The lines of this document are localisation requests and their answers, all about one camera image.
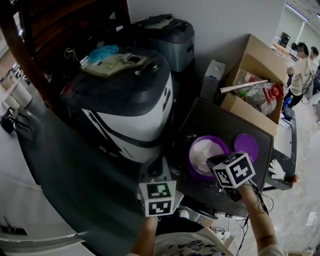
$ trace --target white powder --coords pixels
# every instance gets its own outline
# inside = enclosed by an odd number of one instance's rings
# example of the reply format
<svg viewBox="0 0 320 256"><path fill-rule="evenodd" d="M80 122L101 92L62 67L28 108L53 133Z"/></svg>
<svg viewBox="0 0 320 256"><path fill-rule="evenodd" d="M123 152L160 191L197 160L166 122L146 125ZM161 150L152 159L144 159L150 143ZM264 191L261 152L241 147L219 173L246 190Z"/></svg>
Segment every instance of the white powder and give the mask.
<svg viewBox="0 0 320 256"><path fill-rule="evenodd" d="M207 165L207 159L224 154L221 146L210 139L204 139L196 144L190 150L190 162L192 167L203 176L212 176Z"/></svg>

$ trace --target wrist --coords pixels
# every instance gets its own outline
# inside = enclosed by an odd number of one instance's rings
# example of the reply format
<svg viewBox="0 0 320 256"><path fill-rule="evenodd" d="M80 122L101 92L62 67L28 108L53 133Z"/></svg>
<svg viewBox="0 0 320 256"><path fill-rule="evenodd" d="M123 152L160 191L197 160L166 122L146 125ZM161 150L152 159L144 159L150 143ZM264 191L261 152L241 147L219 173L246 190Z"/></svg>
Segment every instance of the wrist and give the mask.
<svg viewBox="0 0 320 256"><path fill-rule="evenodd" d="M244 184L237 187L236 189L239 191L242 197L247 194L255 193L249 182L245 182Z"/></svg>
<svg viewBox="0 0 320 256"><path fill-rule="evenodd" d="M158 220L155 217L145 217L143 226L148 231L156 230L158 226Z"/></svg>

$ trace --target hand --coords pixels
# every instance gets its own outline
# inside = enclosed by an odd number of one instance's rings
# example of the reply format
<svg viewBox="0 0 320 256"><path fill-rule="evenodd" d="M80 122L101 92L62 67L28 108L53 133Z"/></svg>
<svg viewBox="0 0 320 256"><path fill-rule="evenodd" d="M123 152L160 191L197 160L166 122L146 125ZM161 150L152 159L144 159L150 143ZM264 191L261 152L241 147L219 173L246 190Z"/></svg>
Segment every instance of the hand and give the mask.
<svg viewBox="0 0 320 256"><path fill-rule="evenodd" d="M271 167L269 167L269 171L273 173L271 178L276 180L283 180L285 178L286 173L282 169L277 159L272 160L272 162L270 163L270 166Z"/></svg>

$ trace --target purple lid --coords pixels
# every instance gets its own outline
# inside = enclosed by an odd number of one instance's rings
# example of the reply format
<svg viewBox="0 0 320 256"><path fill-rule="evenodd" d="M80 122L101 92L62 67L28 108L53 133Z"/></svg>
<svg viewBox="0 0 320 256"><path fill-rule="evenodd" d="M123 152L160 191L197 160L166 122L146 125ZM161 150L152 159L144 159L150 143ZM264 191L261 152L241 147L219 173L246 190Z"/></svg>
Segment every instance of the purple lid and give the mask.
<svg viewBox="0 0 320 256"><path fill-rule="evenodd" d="M195 170L195 168L192 166L191 161L190 161L190 152L191 152L192 147L193 147L196 143L198 143L198 142L200 142L200 141L203 141L203 140L210 140L210 141L218 144L218 145L221 147L221 149L223 150L223 152L224 152L225 154L229 154L230 152L229 152L229 149L228 149L226 143L225 143L222 139L220 139L220 138L218 138L218 137L216 137L216 136L211 136L211 135L202 136L202 137L197 138L197 139L192 143L192 145L191 145L191 147L190 147L190 149L189 149L189 152L188 152L188 157L187 157L187 166L188 166L188 169L189 169L190 173L191 173L195 178L197 178L197 179L199 179L199 180L207 180L207 181L209 181L209 180L214 180L214 179L216 178L214 175L212 175L212 176L204 176L204 175L202 175L201 173L199 173L197 170Z"/></svg>
<svg viewBox="0 0 320 256"><path fill-rule="evenodd" d="M253 163L259 154L258 143L255 138L249 134L240 134L234 140L234 151L239 152L243 151L248 153L251 162Z"/></svg>

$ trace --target white shirt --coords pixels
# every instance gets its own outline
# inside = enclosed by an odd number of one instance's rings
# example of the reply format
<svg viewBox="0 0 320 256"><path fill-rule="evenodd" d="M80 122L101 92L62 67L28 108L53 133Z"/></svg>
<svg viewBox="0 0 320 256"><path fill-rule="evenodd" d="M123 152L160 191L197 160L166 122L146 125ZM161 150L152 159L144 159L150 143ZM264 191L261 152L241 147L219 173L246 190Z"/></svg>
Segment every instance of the white shirt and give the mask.
<svg viewBox="0 0 320 256"><path fill-rule="evenodd" d="M294 96L300 96L303 94L303 85L309 83L312 76L315 75L317 65L310 58L303 58L299 59L292 68L294 74L290 85L290 91Z"/></svg>
<svg viewBox="0 0 320 256"><path fill-rule="evenodd" d="M234 256L217 235L204 227L198 232L177 232L155 237L153 256ZM269 245L258 256L285 255L278 245Z"/></svg>

